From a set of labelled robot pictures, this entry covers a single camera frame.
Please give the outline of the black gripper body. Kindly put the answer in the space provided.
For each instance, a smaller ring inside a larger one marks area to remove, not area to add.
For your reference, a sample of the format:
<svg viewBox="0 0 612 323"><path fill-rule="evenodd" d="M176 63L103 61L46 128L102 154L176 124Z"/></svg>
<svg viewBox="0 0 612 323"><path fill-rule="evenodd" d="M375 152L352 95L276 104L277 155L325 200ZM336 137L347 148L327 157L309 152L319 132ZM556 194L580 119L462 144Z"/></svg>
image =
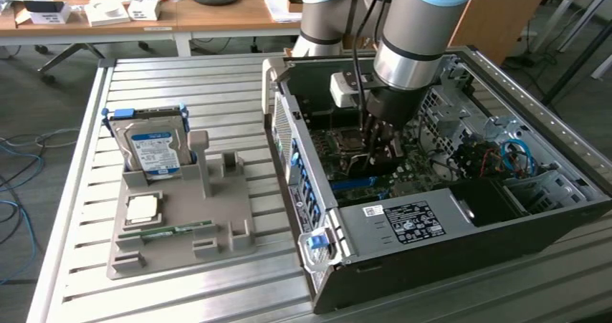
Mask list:
<svg viewBox="0 0 612 323"><path fill-rule="evenodd" d="M368 118L376 122L385 122L395 129L403 129L417 115L427 92L427 87L417 90L375 88L367 100Z"/></svg>

